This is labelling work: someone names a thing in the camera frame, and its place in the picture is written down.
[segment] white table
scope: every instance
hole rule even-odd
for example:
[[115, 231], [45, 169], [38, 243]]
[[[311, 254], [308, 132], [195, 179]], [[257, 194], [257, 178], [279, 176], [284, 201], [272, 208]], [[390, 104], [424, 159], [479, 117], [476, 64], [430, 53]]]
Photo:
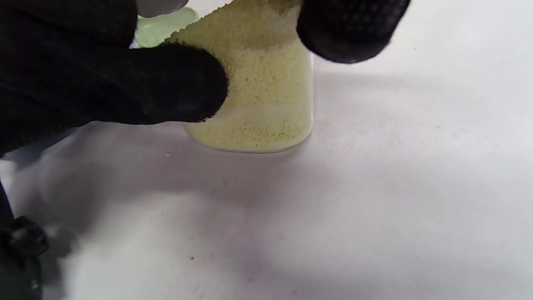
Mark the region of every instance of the white table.
[[532, 11], [414, 0], [378, 58], [317, 63], [290, 153], [90, 124], [4, 171], [54, 236], [46, 300], [531, 300]]

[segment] green object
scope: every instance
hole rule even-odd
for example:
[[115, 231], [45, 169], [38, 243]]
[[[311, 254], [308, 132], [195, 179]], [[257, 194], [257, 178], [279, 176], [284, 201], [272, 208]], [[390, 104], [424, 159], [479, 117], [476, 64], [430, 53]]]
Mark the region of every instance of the green object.
[[139, 16], [137, 31], [135, 32], [135, 43], [140, 48], [155, 47], [173, 32], [187, 27], [187, 25], [198, 21], [198, 19], [198, 13], [189, 7], [153, 18]]

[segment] pale yellow granules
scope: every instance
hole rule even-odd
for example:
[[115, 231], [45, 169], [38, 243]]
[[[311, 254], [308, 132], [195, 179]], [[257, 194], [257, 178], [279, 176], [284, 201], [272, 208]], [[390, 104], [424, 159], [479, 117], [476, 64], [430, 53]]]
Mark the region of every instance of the pale yellow granules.
[[185, 125], [195, 140], [262, 152], [289, 148], [309, 135], [313, 78], [311, 56], [295, 30], [297, 2], [234, 0], [167, 39], [209, 51], [228, 73], [220, 112]]

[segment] black object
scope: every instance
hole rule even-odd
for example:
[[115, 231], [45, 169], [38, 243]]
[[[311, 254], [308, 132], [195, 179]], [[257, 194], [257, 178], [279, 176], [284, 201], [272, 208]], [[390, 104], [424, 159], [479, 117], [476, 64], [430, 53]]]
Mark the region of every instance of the black object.
[[410, 0], [305, 0], [297, 31], [303, 44], [333, 62], [354, 64], [389, 44]]
[[0, 187], [0, 295], [2, 300], [41, 300], [37, 257], [48, 250], [46, 235], [26, 217], [13, 217], [4, 187]]

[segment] black glove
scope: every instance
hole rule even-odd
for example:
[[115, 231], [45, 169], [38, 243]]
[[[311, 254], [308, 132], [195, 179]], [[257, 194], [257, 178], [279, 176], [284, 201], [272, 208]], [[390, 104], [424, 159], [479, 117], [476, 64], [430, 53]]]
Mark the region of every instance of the black glove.
[[297, 31], [303, 44], [333, 62], [353, 64], [388, 44], [410, 0], [304, 0]]
[[0, 0], [0, 154], [90, 121], [201, 122], [228, 93], [181, 45], [128, 49], [135, 0]]

